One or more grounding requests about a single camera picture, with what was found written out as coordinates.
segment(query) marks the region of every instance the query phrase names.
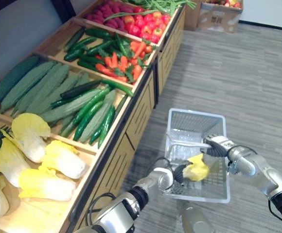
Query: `black cable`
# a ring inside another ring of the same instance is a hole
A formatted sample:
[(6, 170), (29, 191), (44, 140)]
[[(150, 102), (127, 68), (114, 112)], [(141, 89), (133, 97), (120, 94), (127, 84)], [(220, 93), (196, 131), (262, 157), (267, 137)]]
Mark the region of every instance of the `black cable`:
[(282, 221), (282, 218), (280, 218), (278, 215), (276, 215), (276, 214), (272, 211), (272, 209), (271, 209), (271, 201), (270, 201), (270, 200), (268, 200), (268, 209), (269, 209), (269, 211), (271, 212), (271, 214), (272, 214), (273, 216), (275, 216), (275, 217), (278, 218), (280, 221)]
[(91, 201), (87, 213), (86, 213), (86, 217), (85, 217), (85, 225), (88, 226), (88, 214), (89, 214), (89, 223), (92, 226), (92, 218), (91, 218), (91, 214), (92, 213), (96, 213), (99, 212), (101, 209), (93, 209), (93, 207), (95, 206), (95, 204), (98, 202), (98, 200), (102, 197), (109, 197), (112, 198), (112, 200), (115, 200), (116, 197), (114, 196), (114, 194), (112, 193), (103, 193), (100, 196), (98, 196), (96, 199), (94, 199), (93, 201)]

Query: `wooden display shelf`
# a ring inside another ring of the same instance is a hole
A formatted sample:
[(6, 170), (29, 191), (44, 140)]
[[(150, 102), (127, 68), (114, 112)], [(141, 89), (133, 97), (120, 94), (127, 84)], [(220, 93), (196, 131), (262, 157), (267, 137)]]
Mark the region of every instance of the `wooden display shelf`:
[[(131, 38), (131, 39), (134, 39), (134, 40), (138, 40), (138, 41), (142, 41), (141, 38), (137, 37), (137, 36), (134, 36), (134, 35), (131, 35), (131, 34), (128, 34), (128, 33), (125, 33), (125, 32), (122, 32), (120, 30), (117, 30), (117, 29), (114, 29), (114, 28), (111, 28), (111, 27), (108, 27), (108, 26), (105, 26), (103, 24), (100, 24), (100, 23), (96, 23), (96, 22), (93, 22), (93, 21), (90, 21), (88, 19), (85, 19), (85, 17), (88, 15), (88, 14), (91, 14), (93, 13), (94, 9), (103, 4), (105, 0), (96, 0), (95, 2), (93, 2), (89, 7), (87, 7), (85, 10), (83, 10), (81, 13), (79, 13), (77, 16), (80, 17), (84, 22), (88, 22), (90, 23), (91, 25), (94, 25), (96, 27), (100, 27), (100, 28), (103, 28), (103, 29), (106, 29), (108, 31), (112, 31), (112, 32), (116, 32), (120, 35), (123, 35), (123, 36), (126, 36), (128, 38)], [(126, 3), (124, 2), (124, 4), (127, 4), (127, 5), (131, 5), (131, 6), (136, 6), (136, 5), (133, 5), (133, 4), (130, 4), (130, 3)], [(172, 22), (175, 20), (175, 17), (176, 15), (178, 14), (178, 11), (179, 9), (177, 8), (175, 13), (172, 15), (165, 31), (163, 32), (159, 42), (157, 44), (155, 43), (152, 43), (153, 45), (156, 45), (158, 47), (158, 49), (161, 49), (161, 47), (163, 46), (163, 44), (165, 43), (165, 38), (166, 38), (166, 35), (167, 35), (167, 32), (168, 30), (170, 29), (171, 25), (172, 25)]]
[[(73, 66), (75, 68), (85, 70), (88, 72), (91, 77), (98, 79), (98, 78), (104, 78), (109, 79), (112, 81), (116, 81), (118, 83), (121, 83), (127, 87), (130, 87), (132, 89), (132, 92), (135, 92), (136, 87), (139, 85), (140, 80), (142, 79), (146, 69), (143, 69), (142, 73), (140, 74), (138, 80), (134, 85), (119, 81), (117, 79), (114, 79), (112, 77), (109, 77), (107, 75), (104, 75), (102, 73), (87, 69), (85, 67), (79, 66), (77, 64), (78, 59), (76, 59), (73, 62), (67, 62), (64, 60), (64, 56), (67, 54), (64, 52), (64, 45), (68, 42), (68, 40), (74, 35), (76, 31), (78, 31), (81, 27), (87, 28), (95, 28), (96, 26), (94, 24), (91, 24), (89, 21), (86, 22), (79, 18), (72, 18), (68, 22), (66, 22), (58, 31), (56, 31), (54, 34), (52, 34), (49, 38), (47, 38), (40, 46), (38, 46), (35, 49), (35, 53), (39, 54), (40, 56), (43, 56), (47, 59), (62, 62), (64, 64), (68, 64), (70, 66)], [(111, 34), (114, 34), (114, 30), (109, 30), (109, 28), (106, 29), (106, 31), (110, 32)], [(84, 34), (81, 39), (87, 38), (88, 35)], [(94, 47), (96, 45), (99, 45), (103, 42), (102, 39), (97, 39), (95, 42), (91, 43), (90, 46)], [(145, 65), (149, 65), (153, 59), (156, 56), (156, 51), (152, 52), (151, 56), (145, 62)]]
[[(0, 114), (0, 128), (2, 126), (11, 126), (12, 120), (12, 118)], [(50, 143), (55, 139), (55, 135), (52, 134), (46, 142)], [(60, 231), (69, 216), (71, 207), (82, 190), (84, 181), (88, 176), (92, 175), (92, 166), (95, 160), (94, 152), (85, 150), (83, 147), (73, 146), (79, 151), (79, 157), (90, 167), (82, 178), (74, 180), (77, 188), (70, 201), (60, 202), (37, 198), (20, 199), (18, 194), (21, 189), (13, 187), (0, 174), (6, 183), (3, 193), (10, 206), (8, 212), (0, 217), (0, 233), (56, 233)], [(39, 164), (35, 164), (28, 159), (26, 161), (32, 168), (38, 168), (39, 166)], [(61, 173), (58, 173), (58, 176), (68, 179)]]

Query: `wooden crate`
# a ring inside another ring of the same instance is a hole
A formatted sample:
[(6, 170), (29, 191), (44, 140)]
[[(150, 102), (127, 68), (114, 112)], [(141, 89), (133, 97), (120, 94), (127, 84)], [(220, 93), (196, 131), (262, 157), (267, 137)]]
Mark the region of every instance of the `wooden crate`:
[[(0, 114), (0, 127), (3, 125), (10, 126), (12, 120), (12, 118)], [(54, 139), (56, 137), (52, 134), (47, 143)], [(7, 197), (10, 208), (4, 216), (0, 217), (0, 233), (56, 233), (60, 231), (68, 219), (69, 212), (84, 182), (88, 176), (92, 175), (92, 166), (96, 156), (95, 152), (86, 150), (83, 147), (75, 146), (75, 148), (79, 151), (79, 156), (86, 161), (90, 168), (82, 178), (76, 180), (77, 189), (70, 201), (60, 202), (37, 198), (20, 199), (18, 198), (20, 188), (13, 187), (4, 178), (6, 187), (3, 189), (3, 192)], [(38, 164), (28, 159), (27, 162), (32, 168), (38, 167)]]
[[(96, 0), (96, 1), (93, 2), (89, 7), (87, 7), (85, 10), (83, 10), (81, 13), (79, 13), (77, 16), (80, 17), (84, 22), (88, 22), (88, 23), (90, 23), (91, 25), (94, 25), (94, 26), (96, 26), (96, 27), (100, 27), (100, 28), (106, 29), (106, 30), (111, 31), (111, 32), (116, 32), (116, 33), (118, 33), (118, 34), (120, 34), (120, 35), (126, 36), (126, 37), (131, 38), (131, 39), (134, 39), (134, 40), (142, 41), (142, 39), (139, 38), (139, 37), (137, 37), (137, 36), (134, 36), (134, 35), (131, 35), (131, 34), (122, 32), (122, 31), (120, 31), (120, 30), (117, 30), (117, 29), (114, 29), (114, 28), (111, 28), (111, 27), (108, 27), (108, 26), (105, 26), (105, 25), (102, 25), (102, 24), (99, 24), (99, 23), (95, 23), (95, 22), (93, 22), (93, 21), (90, 21), (90, 20), (85, 19), (86, 15), (93, 13), (94, 9), (95, 9), (97, 6), (103, 4), (104, 1), (105, 1), (105, 0)], [(179, 11), (179, 9), (176, 9), (174, 15), (171, 17), (171, 19), (170, 19), (170, 21), (169, 21), (169, 23), (168, 23), (168, 25), (167, 25), (167, 27), (166, 27), (164, 33), (162, 34), (162, 36), (161, 36), (159, 42), (158, 42), (157, 44), (152, 43), (153, 45), (158, 46), (158, 49), (160, 49), (160, 48), (163, 46), (164, 41), (165, 41), (166, 34), (167, 34), (169, 28), (171, 27), (172, 22), (174, 22), (175, 17), (176, 17), (176, 15), (177, 15), (178, 11)]]
[[(67, 62), (63, 58), (66, 55), (64, 52), (64, 45), (68, 42), (68, 40), (73, 36), (73, 34), (78, 31), (81, 27), (85, 28), (95, 28), (96, 26), (94, 23), (91, 23), (90, 21), (86, 20), (84, 21), (81, 18), (72, 18), (68, 22), (66, 22), (58, 31), (56, 31), (54, 34), (52, 34), (49, 38), (47, 38), (40, 46), (38, 46), (35, 49), (35, 52), (47, 59), (50, 60), (55, 60), (62, 62), (64, 64), (68, 64), (70, 66), (73, 66), (75, 68), (85, 70), (88, 72), (93, 78), (99, 79), (99, 78), (104, 78), (104, 79), (109, 79), (116, 81), (118, 83), (121, 83), (129, 88), (132, 89), (132, 92), (134, 92), (139, 85), (141, 78), (143, 77), (145, 73), (145, 69), (143, 69), (142, 73), (140, 74), (137, 82), (134, 85), (119, 81), (117, 79), (114, 79), (112, 77), (109, 77), (107, 75), (101, 74), (99, 72), (84, 68), (82, 66), (79, 66), (77, 64), (77, 60), (73, 62)], [(111, 34), (114, 33), (114, 30), (108, 30), (109, 27), (107, 28), (107, 31), (109, 31)], [(87, 38), (88, 35), (84, 34), (81, 39)], [(102, 43), (102, 39), (97, 39), (95, 42), (91, 43), (90, 46), (96, 46)], [(145, 65), (149, 65), (155, 58), (157, 52), (154, 51), (151, 56), (149, 57), (148, 61), (145, 63)]]
[(158, 83), (161, 94), (183, 38), (185, 11), (182, 9), (169, 38), (158, 57)]

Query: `tomato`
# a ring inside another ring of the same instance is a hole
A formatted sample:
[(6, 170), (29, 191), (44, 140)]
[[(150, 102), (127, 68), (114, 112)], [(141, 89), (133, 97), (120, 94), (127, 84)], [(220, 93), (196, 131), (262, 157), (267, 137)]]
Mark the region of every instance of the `tomato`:
[(135, 22), (135, 25), (138, 27), (138, 28), (143, 28), (145, 26), (145, 22), (143, 19), (138, 19), (136, 22)]
[(152, 52), (152, 46), (148, 45), (145, 47), (145, 53), (151, 53)]
[(139, 6), (136, 6), (135, 8), (133, 8), (134, 13), (141, 13), (143, 11), (144, 11), (144, 9), (142, 7), (139, 7)]
[(125, 22), (125, 24), (128, 24), (128, 23), (135, 24), (135, 19), (132, 16), (125, 16), (123, 18), (123, 21)]
[(159, 36), (155, 34), (151, 35), (151, 41), (157, 44), (159, 42)]
[(132, 26), (134, 26), (132, 23), (126, 24), (126, 25), (125, 25), (126, 31), (129, 32)]
[(159, 37), (161, 37), (163, 31), (161, 28), (156, 28), (154, 31), (153, 31), (153, 34), (152, 35), (157, 35)]
[(161, 12), (155, 11), (155, 12), (153, 13), (153, 18), (161, 18), (161, 17), (162, 17)]
[(156, 26), (160, 25), (161, 23), (164, 23), (164, 21), (163, 21), (161, 18), (156, 18), (156, 19), (154, 20), (154, 22), (155, 22), (155, 25), (156, 25)]
[(153, 18), (153, 15), (152, 15), (152, 14), (147, 14), (147, 15), (145, 15), (145, 16), (143, 17), (143, 19), (144, 19), (144, 21), (145, 21), (146, 23), (154, 21), (154, 18)]
[(157, 26), (158, 28), (162, 29), (162, 31), (165, 31), (166, 25), (164, 23), (161, 23), (160, 25)]
[(152, 30), (151, 30), (150, 27), (147, 26), (147, 25), (145, 25), (145, 26), (142, 27), (141, 32), (142, 32), (142, 33), (152, 34)]
[(144, 38), (145, 40), (151, 40), (151, 35), (149, 33), (141, 33), (141, 38)]
[(135, 19), (135, 21), (137, 21), (139, 19), (143, 20), (143, 16), (141, 16), (141, 15), (135, 15), (135, 16), (133, 16), (133, 18)]
[(146, 25), (149, 26), (149, 28), (151, 29), (151, 31), (153, 31), (153, 30), (156, 28), (155, 22), (148, 22)]
[(163, 15), (161, 19), (162, 19), (162, 21), (164, 21), (164, 24), (167, 25), (169, 23), (171, 17), (170, 17), (170, 15)]
[(132, 34), (132, 35), (135, 35), (135, 36), (139, 36), (140, 33), (141, 33), (141, 30), (137, 26), (132, 25), (132, 27), (130, 28), (130, 30), (128, 32), (129, 32), (129, 34)]

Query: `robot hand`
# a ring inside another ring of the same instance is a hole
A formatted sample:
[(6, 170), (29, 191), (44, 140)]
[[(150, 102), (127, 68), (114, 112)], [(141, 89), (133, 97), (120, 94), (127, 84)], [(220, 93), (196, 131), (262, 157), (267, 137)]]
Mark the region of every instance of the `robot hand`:
[(234, 144), (224, 136), (208, 136), (205, 143), (212, 146), (207, 149), (207, 154), (216, 157), (227, 156), (230, 161), (229, 172), (232, 174), (241, 172), (247, 176), (253, 186), (273, 202), (282, 214), (282, 175), (272, 168), (265, 158), (248, 147)]

